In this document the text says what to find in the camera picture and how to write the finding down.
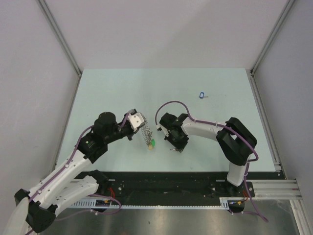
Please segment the metal disc keyring holder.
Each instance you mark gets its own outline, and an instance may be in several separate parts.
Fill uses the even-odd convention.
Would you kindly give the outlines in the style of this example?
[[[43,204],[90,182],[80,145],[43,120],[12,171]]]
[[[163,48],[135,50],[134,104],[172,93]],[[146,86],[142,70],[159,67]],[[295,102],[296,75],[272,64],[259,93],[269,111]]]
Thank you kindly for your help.
[[[142,128],[141,128],[141,132],[142,132],[142,135],[143,135],[143,139],[145,141],[145,144],[147,146],[151,145],[152,144],[152,131],[150,130],[150,127],[148,125],[144,125]]]

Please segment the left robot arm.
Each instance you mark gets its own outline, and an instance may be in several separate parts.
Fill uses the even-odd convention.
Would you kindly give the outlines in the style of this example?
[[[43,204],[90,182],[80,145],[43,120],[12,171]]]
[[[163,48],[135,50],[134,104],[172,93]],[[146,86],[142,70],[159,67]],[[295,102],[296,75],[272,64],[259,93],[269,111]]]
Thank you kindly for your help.
[[[108,190],[108,179],[98,170],[87,175],[77,187],[67,185],[103,156],[110,143],[122,138],[132,140],[146,123],[144,115],[135,109],[128,111],[120,123],[115,114],[101,113],[94,124],[82,132],[73,152],[59,167],[31,189],[18,190],[14,195],[15,202],[17,205],[22,200],[28,202],[22,214],[31,230],[36,233],[44,231],[64,209],[83,197],[104,195]]]

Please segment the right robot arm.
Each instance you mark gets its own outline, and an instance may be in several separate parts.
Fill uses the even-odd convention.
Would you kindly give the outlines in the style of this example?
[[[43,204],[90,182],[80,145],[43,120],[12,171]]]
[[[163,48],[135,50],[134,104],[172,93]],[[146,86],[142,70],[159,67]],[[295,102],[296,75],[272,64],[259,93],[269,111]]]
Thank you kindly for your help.
[[[188,144],[189,136],[198,136],[217,141],[225,157],[229,161],[229,170],[225,180],[225,190],[230,196],[238,196],[244,188],[251,154],[253,161],[259,159],[255,146],[256,138],[235,117],[228,121],[208,122],[192,119],[188,114],[179,117],[165,113],[156,124],[157,130],[165,134],[177,152],[182,152]]]

